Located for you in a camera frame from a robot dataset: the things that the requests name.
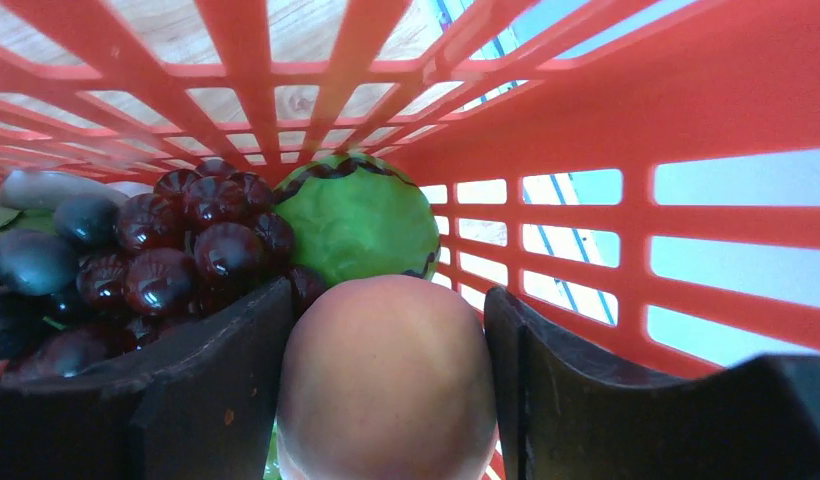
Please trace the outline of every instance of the grape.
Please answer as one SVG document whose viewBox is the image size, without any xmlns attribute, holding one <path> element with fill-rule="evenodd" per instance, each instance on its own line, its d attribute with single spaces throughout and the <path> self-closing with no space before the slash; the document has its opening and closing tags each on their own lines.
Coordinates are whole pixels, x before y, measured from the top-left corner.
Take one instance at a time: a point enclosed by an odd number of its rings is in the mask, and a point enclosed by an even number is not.
<svg viewBox="0 0 820 480">
<path fill-rule="evenodd" d="M 198 231 L 221 222 L 238 222 L 245 214 L 245 192 L 222 177 L 195 181 L 183 196 L 186 219 Z"/>
<path fill-rule="evenodd" d="M 119 250 L 103 251 L 89 257 L 75 281 L 83 300 L 98 310 L 125 309 L 124 280 L 130 260 Z"/>
<path fill-rule="evenodd" d="M 292 312 L 295 318 L 300 318 L 328 290 L 321 275 L 304 265 L 293 265 L 284 276 L 292 289 Z"/>
<path fill-rule="evenodd" d="M 186 168 L 172 170 L 157 180 L 157 184 L 154 186 L 154 193 L 180 199 L 183 197 L 186 189 L 189 188 L 195 180 L 200 178 L 201 175 L 194 170 Z"/>
<path fill-rule="evenodd" d="M 208 281 L 245 280 L 262 266 L 263 245 L 248 227 L 218 223 L 198 235 L 195 263 Z"/>
<path fill-rule="evenodd" d="M 220 158 L 210 158 L 204 160 L 204 163 L 198 165 L 195 171 L 204 177 L 223 177 L 227 178 L 238 170 L 233 165 L 225 162 Z"/>
<path fill-rule="evenodd" d="M 198 288 L 195 262 L 185 253 L 160 248 L 133 259 L 124 282 L 124 295 L 143 315 L 185 312 Z"/>
<path fill-rule="evenodd" d="M 295 248 L 295 232 L 280 215 L 260 213 L 248 222 L 266 250 L 266 261 L 270 269 L 276 270 L 286 265 Z"/>
<path fill-rule="evenodd" d="M 115 240 L 118 206 L 108 197 L 79 194 L 60 202 L 54 211 L 54 230 L 77 247 L 92 249 Z"/>
<path fill-rule="evenodd" d="M 0 249 L 0 281 L 24 295 L 49 295 L 77 275 L 77 253 L 65 240 L 29 233 Z"/>
<path fill-rule="evenodd" d="M 121 328 L 93 323 L 49 338 L 32 355 L 10 362 L 1 382 L 73 377 L 90 366 L 136 350 L 136 338 Z"/>
<path fill-rule="evenodd" d="M 74 282 L 69 283 L 59 292 L 41 298 L 44 314 L 63 325 L 81 325 L 89 323 L 97 312 L 86 303 L 77 291 Z"/>
<path fill-rule="evenodd" d="M 132 254 L 154 248 L 183 248 L 186 224 L 176 202 L 154 193 L 130 198 L 121 206 L 116 235 Z"/>
<path fill-rule="evenodd" d="M 35 300 L 17 294 L 0 297 L 0 360 L 35 347 L 53 331 L 41 318 Z"/>
<path fill-rule="evenodd" d="M 272 210 L 275 204 L 272 187 L 259 175 L 250 172 L 236 172 L 229 176 L 228 180 L 239 185 L 245 192 L 249 214 Z"/>
</svg>

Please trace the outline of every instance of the green melon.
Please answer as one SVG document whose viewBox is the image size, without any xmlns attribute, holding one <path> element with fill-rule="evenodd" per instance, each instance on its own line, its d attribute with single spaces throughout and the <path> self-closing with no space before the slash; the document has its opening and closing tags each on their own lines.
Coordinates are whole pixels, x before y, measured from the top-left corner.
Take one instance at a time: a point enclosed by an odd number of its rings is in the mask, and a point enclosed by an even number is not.
<svg viewBox="0 0 820 480">
<path fill-rule="evenodd" d="M 276 212 L 295 229 L 293 262 L 329 286 L 377 275 L 430 279 L 439 231 L 422 191 L 369 155 L 332 155 L 292 172 L 275 189 Z"/>
</svg>

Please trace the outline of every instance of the dark red grape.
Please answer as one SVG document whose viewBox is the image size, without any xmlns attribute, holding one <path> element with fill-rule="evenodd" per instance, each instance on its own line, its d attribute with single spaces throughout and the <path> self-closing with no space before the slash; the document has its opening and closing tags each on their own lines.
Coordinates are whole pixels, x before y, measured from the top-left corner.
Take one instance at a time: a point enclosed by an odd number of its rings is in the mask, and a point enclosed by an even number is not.
<svg viewBox="0 0 820 480">
<path fill-rule="evenodd" d="M 251 217 L 248 226 L 263 242 L 270 269 L 276 270 L 289 263 L 295 248 L 295 232 L 286 220 L 276 213 L 260 213 Z"/>
<path fill-rule="evenodd" d="M 198 165 L 195 171 L 204 177 L 223 177 L 227 178 L 231 174 L 238 172 L 233 165 L 225 162 L 220 158 L 210 158 L 204 160 L 204 163 Z"/>
<path fill-rule="evenodd" d="M 124 280 L 131 257 L 118 250 L 104 251 L 89 257 L 77 274 L 77 291 L 89 305 L 99 310 L 123 310 Z"/>
<path fill-rule="evenodd" d="M 154 193 L 130 198 L 119 210 L 116 235 L 136 255 L 154 248 L 183 248 L 186 224 L 177 202 Z"/>
<path fill-rule="evenodd" d="M 221 222 L 238 222 L 245 215 L 245 192 L 222 177 L 204 177 L 183 196 L 183 212 L 198 231 Z"/>
<path fill-rule="evenodd" d="M 292 288 L 292 312 L 300 318 L 313 303 L 328 291 L 318 272 L 304 265 L 293 265 L 284 275 Z"/>
<path fill-rule="evenodd" d="M 10 362 L 1 382 L 73 377 L 133 350 L 136 338 L 130 332 L 105 323 L 83 325 L 51 337 L 32 355 Z"/>
<path fill-rule="evenodd" d="M 82 325 L 97 317 L 95 311 L 80 295 L 74 282 L 59 292 L 41 297 L 44 313 L 63 325 Z"/>
<path fill-rule="evenodd" d="M 275 205 L 272 187 L 259 175 L 251 172 L 236 172 L 228 180 L 235 182 L 245 192 L 248 213 L 270 212 Z"/>
<path fill-rule="evenodd" d="M 157 180 L 154 193 L 179 199 L 186 192 L 186 189 L 199 178 L 201 178 L 201 175 L 194 170 L 186 168 L 172 170 Z"/>
<path fill-rule="evenodd" d="M 195 262 L 172 248 L 145 252 L 133 259 L 124 281 L 124 296 L 143 315 L 185 312 L 198 288 Z"/>
<path fill-rule="evenodd" d="M 195 264 L 210 282 L 245 280 L 263 264 L 263 245 L 248 227 L 218 223 L 198 235 Z"/>
</svg>

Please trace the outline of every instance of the wooden floor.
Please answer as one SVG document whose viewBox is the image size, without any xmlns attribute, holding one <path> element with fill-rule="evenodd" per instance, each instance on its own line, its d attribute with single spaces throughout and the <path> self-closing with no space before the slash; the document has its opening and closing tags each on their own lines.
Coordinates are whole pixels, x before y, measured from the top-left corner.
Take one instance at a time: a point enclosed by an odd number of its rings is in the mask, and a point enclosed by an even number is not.
<svg viewBox="0 0 820 480">
<path fill-rule="evenodd" d="M 134 28 L 163 62 L 176 64 L 220 63 L 218 54 L 204 23 L 191 0 L 108 0 L 114 10 Z M 441 27 L 430 7 L 430 0 L 414 0 L 396 27 L 379 59 L 405 60 L 419 57 L 441 35 Z M 271 52 L 275 62 L 326 60 L 336 41 L 346 9 L 346 0 L 271 0 L 268 3 Z M 18 17 L 0 6 L 0 45 L 32 61 L 45 65 L 82 65 L 83 61 Z M 414 113 L 459 86 L 459 82 L 435 85 L 409 105 L 402 114 Z M 342 115 L 366 115 L 391 84 L 360 86 L 345 106 Z M 90 92 L 101 100 L 124 111 L 142 123 L 164 126 L 171 123 L 151 110 L 128 92 Z M 232 90 L 226 88 L 193 89 L 189 92 L 216 122 L 246 121 L 242 107 Z M 311 85 L 282 86 L 275 89 L 279 119 L 309 118 L 315 104 L 318 87 Z M 38 113 L 80 128 L 95 128 L 96 124 L 69 112 L 13 92 L 0 93 L 0 98 Z M 18 128 L 3 124 L 1 128 Z M 380 129 L 372 138 L 386 135 Z M 327 143 L 344 140 L 351 130 L 334 130 Z M 299 144 L 304 132 L 285 132 L 282 144 Z M 231 138 L 237 147 L 256 146 L 250 134 Z M 202 146 L 189 138 L 175 139 L 188 150 Z M 136 145 L 156 153 L 144 144 Z"/>
</svg>

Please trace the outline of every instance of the red plastic basket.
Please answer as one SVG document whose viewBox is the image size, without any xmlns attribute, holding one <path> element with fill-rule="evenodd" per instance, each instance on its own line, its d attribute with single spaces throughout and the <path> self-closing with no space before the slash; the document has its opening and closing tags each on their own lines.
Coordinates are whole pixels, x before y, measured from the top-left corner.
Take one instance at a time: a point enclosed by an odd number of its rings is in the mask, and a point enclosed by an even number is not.
<svg viewBox="0 0 820 480">
<path fill-rule="evenodd" d="M 468 58 L 534 1 L 475 0 L 421 57 L 383 61 L 377 55 L 411 2 L 350 0 L 329 59 L 305 63 L 272 61 L 265 0 L 195 0 L 221 59 L 203 65 L 162 62 L 104 0 L 0 3 L 84 62 L 35 64 L 0 46 L 0 92 L 100 125 L 78 128 L 0 99 L 0 122 L 21 129 L 0 127 L 0 166 L 56 164 L 97 180 L 151 183 L 175 168 L 168 160 L 194 165 L 218 155 L 277 181 L 320 150 L 361 149 L 420 185 L 445 187 L 447 201 L 433 208 L 447 219 L 442 243 L 451 261 L 439 273 L 458 291 L 495 285 L 463 269 L 458 253 L 500 262 L 508 288 L 545 316 L 624 358 L 689 378 L 718 367 L 650 338 L 649 306 L 820 350 L 818 307 L 664 278 L 650 266 L 654 236 L 820 250 L 820 206 L 661 205 L 654 196 L 662 164 L 820 147 L 820 0 L 700 0 L 587 55 L 555 59 L 656 3 L 594 0 L 509 55 L 484 61 Z M 527 82 L 460 111 L 515 80 Z M 463 83 L 422 111 L 399 115 L 445 81 Z M 364 83 L 393 86 L 365 116 L 340 116 Z M 311 118 L 277 120 L 272 91 L 282 85 L 320 88 Z M 246 122 L 212 120 L 186 91 L 216 87 L 235 91 Z M 128 92 L 173 126 L 140 123 L 91 90 Z M 367 140 L 382 127 L 394 128 Z M 353 132 L 341 143 L 325 142 L 332 129 Z M 281 145 L 279 133 L 291 131 L 306 132 L 304 140 Z M 258 146 L 237 148 L 227 136 L 242 133 L 253 134 Z M 206 150 L 165 140 L 178 136 Z M 159 151 L 148 154 L 119 139 Z M 298 153 L 297 161 L 283 163 L 284 153 Z M 249 163 L 252 154 L 263 155 L 265 165 Z M 124 163 L 137 156 L 150 159 L 150 167 Z M 524 177 L 607 168 L 623 175 L 616 205 L 523 201 Z M 505 203 L 458 201 L 457 184 L 491 179 L 506 182 Z M 464 238 L 460 219 L 503 222 L 506 246 Z M 528 252 L 525 224 L 614 232 L 619 265 Z M 527 295 L 525 270 L 614 295 L 618 322 L 606 325 Z M 500 456 L 493 470 L 503 477 Z"/>
</svg>

